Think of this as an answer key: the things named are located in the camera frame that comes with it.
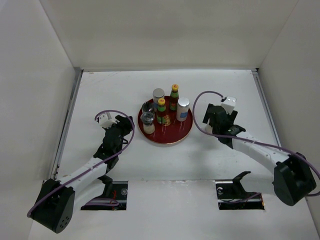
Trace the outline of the white bead jar blue label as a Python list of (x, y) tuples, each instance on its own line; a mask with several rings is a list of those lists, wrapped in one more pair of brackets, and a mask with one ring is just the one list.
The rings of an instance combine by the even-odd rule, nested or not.
[(177, 101), (176, 119), (184, 122), (187, 119), (190, 106), (190, 100), (186, 97), (180, 97)]

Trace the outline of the glass grinder black top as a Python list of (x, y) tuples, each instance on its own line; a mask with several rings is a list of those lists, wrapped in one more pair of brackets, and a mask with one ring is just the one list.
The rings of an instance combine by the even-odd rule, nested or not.
[(153, 113), (146, 111), (143, 112), (140, 117), (142, 124), (143, 124), (143, 131), (146, 134), (152, 134), (155, 132), (155, 125), (154, 125), (154, 115)]

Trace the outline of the sauce bottle green label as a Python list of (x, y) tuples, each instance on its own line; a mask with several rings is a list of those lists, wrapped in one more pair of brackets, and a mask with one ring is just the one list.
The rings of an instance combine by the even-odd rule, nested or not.
[(169, 97), (169, 108), (171, 111), (177, 110), (178, 100), (179, 100), (179, 86), (177, 84), (173, 84), (171, 86), (171, 93)]

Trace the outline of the silver-lid jar blue label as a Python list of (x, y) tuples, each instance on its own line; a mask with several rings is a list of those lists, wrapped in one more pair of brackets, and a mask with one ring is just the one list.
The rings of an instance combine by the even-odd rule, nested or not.
[(158, 100), (165, 96), (165, 92), (162, 88), (156, 88), (153, 90), (153, 107), (156, 112), (158, 109)]

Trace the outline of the black-lid seasoning jar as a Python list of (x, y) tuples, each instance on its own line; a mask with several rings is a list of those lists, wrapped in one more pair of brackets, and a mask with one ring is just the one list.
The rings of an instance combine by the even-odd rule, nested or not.
[(213, 133), (213, 128), (210, 125), (207, 124), (206, 127), (205, 127), (205, 131), (208, 134), (212, 134)]

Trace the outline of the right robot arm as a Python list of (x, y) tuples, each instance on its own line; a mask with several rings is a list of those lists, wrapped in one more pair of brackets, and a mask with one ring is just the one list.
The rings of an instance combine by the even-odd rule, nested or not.
[(273, 174), (273, 191), (284, 204), (294, 206), (317, 187), (314, 167), (298, 152), (260, 142), (245, 128), (234, 124), (238, 112), (227, 113), (221, 105), (208, 104), (203, 123), (219, 142), (264, 166)]

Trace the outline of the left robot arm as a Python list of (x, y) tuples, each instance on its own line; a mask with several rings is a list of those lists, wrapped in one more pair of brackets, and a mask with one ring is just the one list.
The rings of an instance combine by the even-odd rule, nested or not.
[(27, 217), (45, 226), (56, 234), (70, 223), (76, 210), (88, 203), (96, 194), (100, 199), (112, 195), (112, 186), (106, 183), (106, 175), (119, 161), (119, 155), (130, 145), (127, 135), (134, 136), (132, 116), (116, 111), (115, 121), (107, 118), (105, 135), (97, 152), (82, 167), (61, 179), (48, 179), (40, 189), (34, 206)]

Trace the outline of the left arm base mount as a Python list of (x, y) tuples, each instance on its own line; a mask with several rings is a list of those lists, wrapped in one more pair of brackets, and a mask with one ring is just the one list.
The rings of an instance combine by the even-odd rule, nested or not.
[(81, 206), (81, 211), (125, 211), (127, 209), (128, 181), (113, 181), (109, 176), (97, 179), (100, 194), (93, 194), (93, 198)]

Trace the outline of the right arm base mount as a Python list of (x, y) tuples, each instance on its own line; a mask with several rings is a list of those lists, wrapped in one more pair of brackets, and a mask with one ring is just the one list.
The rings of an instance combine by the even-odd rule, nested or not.
[(235, 210), (264, 210), (262, 194), (255, 191), (246, 191), (241, 180), (250, 171), (243, 171), (233, 179), (215, 181), (217, 205), (221, 211)]

